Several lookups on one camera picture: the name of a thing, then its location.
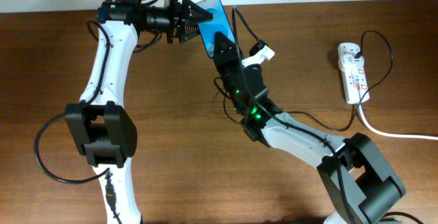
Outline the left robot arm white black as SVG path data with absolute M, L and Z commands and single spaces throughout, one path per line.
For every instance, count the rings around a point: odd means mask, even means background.
M 88 86 L 78 104 L 66 106 L 66 122 L 80 155 L 100 182 L 108 223 L 142 223 L 131 164 L 138 133 L 125 111 L 129 62 L 140 32 L 165 33 L 168 41 L 198 36 L 198 24 L 212 21 L 209 8 L 190 0 L 165 8 L 138 1 L 104 1 L 98 9 L 98 48 Z

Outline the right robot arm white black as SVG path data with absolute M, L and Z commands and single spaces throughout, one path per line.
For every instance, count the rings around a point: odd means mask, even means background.
M 304 125 L 269 98 L 258 63 L 242 65 L 235 43 L 214 35 L 213 60 L 247 136 L 315 168 L 335 208 L 325 223 L 377 223 L 406 189 L 373 141 L 330 135 Z

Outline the blue Galaxy smartphone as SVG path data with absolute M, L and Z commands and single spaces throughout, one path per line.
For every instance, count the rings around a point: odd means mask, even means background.
M 216 32 L 221 32 L 231 42 L 235 42 L 233 32 L 221 0 L 202 0 L 197 5 L 213 14 L 211 21 L 198 25 L 207 55 L 213 58 Z

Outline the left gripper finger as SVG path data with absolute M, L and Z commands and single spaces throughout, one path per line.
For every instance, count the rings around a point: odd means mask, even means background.
M 178 39 L 180 43 L 185 43 L 200 34 L 198 25 L 185 26 L 179 29 Z
M 197 26 L 199 23 L 212 21 L 211 12 L 201 8 L 191 0 L 183 0 L 183 27 Z

